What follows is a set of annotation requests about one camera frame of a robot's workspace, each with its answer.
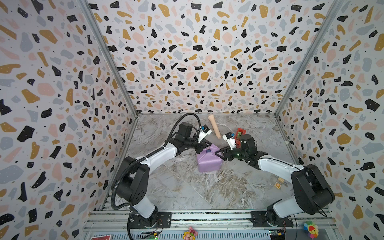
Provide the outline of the pink wrapping paper sheet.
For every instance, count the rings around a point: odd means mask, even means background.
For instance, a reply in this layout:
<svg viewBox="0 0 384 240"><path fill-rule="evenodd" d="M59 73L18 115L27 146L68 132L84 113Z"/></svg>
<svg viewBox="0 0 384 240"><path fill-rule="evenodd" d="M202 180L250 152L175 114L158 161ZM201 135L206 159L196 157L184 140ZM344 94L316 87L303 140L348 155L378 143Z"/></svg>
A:
<svg viewBox="0 0 384 240"><path fill-rule="evenodd" d="M215 152L219 150L216 145L211 145L197 154L198 170L200 173L218 171L221 168L223 160L215 155Z"/></svg>

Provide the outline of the red tape dispenser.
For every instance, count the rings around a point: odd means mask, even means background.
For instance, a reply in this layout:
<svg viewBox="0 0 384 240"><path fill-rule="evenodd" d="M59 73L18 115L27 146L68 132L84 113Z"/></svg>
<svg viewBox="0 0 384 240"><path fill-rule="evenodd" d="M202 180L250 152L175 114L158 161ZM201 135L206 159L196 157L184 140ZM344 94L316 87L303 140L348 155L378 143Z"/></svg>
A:
<svg viewBox="0 0 384 240"><path fill-rule="evenodd" d="M241 140L240 137L246 133L246 130L238 128L237 132L235 134L235 141L236 141L236 147L240 148L241 147Z"/></svg>

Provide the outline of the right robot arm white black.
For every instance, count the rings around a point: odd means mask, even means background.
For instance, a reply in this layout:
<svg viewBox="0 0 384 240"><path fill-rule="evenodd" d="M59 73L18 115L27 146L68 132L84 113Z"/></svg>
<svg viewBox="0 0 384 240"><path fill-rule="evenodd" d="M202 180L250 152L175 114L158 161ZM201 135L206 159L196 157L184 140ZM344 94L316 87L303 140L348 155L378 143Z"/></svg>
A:
<svg viewBox="0 0 384 240"><path fill-rule="evenodd" d="M236 145L234 134L223 136L228 146L215 152L224 161L237 159L256 170L271 173L293 186L294 195L278 200L267 207L266 221L271 225L291 215L306 213L314 215L335 200L335 194L324 175L315 165L296 165L259 151L255 139L248 134L240 137L241 146Z"/></svg>

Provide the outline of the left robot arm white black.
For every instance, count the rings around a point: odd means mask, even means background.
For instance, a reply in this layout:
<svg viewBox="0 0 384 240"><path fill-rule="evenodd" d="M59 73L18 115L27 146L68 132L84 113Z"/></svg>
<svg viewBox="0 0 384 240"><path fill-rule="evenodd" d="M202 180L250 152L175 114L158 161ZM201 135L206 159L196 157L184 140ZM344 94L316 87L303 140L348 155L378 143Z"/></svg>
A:
<svg viewBox="0 0 384 240"><path fill-rule="evenodd" d="M128 207L144 220L156 219L158 208L147 197L150 174L186 150L193 149L199 154L211 145L206 140L206 136L212 133L208 126L199 126L192 136L193 129L194 126L189 123L180 123L172 128L161 147L141 157L126 157L111 185L111 208L120 210Z"/></svg>

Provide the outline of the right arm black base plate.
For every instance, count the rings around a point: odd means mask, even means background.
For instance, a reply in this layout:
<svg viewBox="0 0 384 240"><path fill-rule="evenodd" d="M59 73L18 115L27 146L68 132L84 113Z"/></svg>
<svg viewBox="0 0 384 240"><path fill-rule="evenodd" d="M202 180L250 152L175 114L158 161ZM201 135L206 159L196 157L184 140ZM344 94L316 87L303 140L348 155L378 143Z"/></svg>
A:
<svg viewBox="0 0 384 240"><path fill-rule="evenodd" d="M294 226L290 216L282 219L272 211L251 211L251 222L254 228L282 228Z"/></svg>

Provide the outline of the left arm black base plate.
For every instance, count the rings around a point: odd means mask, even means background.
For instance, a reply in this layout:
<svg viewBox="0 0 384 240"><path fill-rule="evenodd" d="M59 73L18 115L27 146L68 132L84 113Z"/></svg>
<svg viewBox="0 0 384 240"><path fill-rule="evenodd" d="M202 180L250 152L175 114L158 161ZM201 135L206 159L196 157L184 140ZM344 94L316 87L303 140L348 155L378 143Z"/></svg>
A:
<svg viewBox="0 0 384 240"><path fill-rule="evenodd" d="M130 229L169 229L171 227L172 212L154 212L149 218L133 214L129 220Z"/></svg>

